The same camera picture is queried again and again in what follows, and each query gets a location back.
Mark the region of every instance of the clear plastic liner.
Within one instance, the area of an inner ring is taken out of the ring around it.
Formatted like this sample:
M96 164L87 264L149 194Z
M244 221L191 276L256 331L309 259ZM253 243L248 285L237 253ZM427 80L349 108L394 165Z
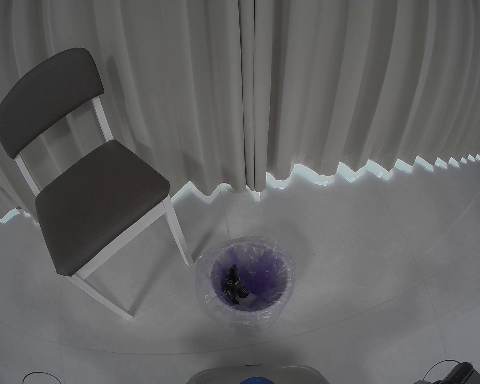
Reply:
M222 291L237 265L246 298L233 304ZM257 335L271 326L293 293L295 263L275 241L248 236L216 245L196 261L197 300L208 316L232 332Z

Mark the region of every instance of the white wooden leg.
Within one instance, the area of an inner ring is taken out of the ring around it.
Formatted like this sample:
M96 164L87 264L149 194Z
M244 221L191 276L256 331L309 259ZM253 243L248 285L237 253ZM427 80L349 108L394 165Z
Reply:
M99 301L103 305L105 305L107 308L111 309L113 312L119 314L121 317L124 319L130 320L132 318L132 315L129 313L125 312L123 309L120 309L117 307L114 303L111 301L107 300L104 296L102 296L98 291L96 291L90 284L88 284L85 280L80 279L79 276L73 275L68 277L75 285L80 287L82 290L84 290L86 293L88 293L90 296L92 296L95 300Z
M173 237L175 238L175 242L178 245L180 253L183 257L185 264L188 266L193 264L192 255L188 252L187 243L185 238L183 237L183 232L181 231L179 221L177 219L177 215L175 214L175 210L173 209L172 201L170 200L170 195L168 195L164 201L163 205L165 207L165 211L167 214L167 222L170 230L172 231Z

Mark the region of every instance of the gray curtain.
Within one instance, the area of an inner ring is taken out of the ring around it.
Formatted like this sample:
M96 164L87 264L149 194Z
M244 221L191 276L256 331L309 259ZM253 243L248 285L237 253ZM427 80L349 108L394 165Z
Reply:
M479 149L477 2L5 0L0 21L0 98L47 57L87 48L114 137L171 194ZM23 155L43 188L102 142L85 104ZM0 186L2 210L35 216L2 149Z

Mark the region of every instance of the wire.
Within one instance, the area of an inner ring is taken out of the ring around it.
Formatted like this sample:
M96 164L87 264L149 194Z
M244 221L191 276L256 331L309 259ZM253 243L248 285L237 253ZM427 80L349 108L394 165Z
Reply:
M445 361L454 361L455 363L457 363L457 364L460 364L460 362L459 362L459 361L457 361L457 360L450 360L450 359L447 359L447 360L442 360L442 361L439 361L439 362L438 362L438 363L436 363L436 364L435 364L433 367L436 367L438 364L440 364L440 363L443 363L443 362L445 362ZM427 375L428 375L428 372L430 372L430 371L433 369L433 367L431 367L431 368L430 368L430 369L427 371L427 373L426 373L426 374L425 374L425 376L423 377L423 380L425 380L425 377L427 377Z
M44 373L45 375L50 375L50 376L52 376L52 377L55 377L55 376L52 375L51 373L46 373L46 372L30 372L28 375L26 375L26 376L24 377L24 379L22 380L22 384L24 384L25 379L26 379L28 376L33 375L34 373Z

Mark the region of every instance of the chair seat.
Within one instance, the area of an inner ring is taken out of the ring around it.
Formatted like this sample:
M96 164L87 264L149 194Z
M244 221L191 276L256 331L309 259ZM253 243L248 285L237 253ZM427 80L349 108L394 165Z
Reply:
M75 274L169 189L162 175L116 140L84 156L35 200L57 273Z

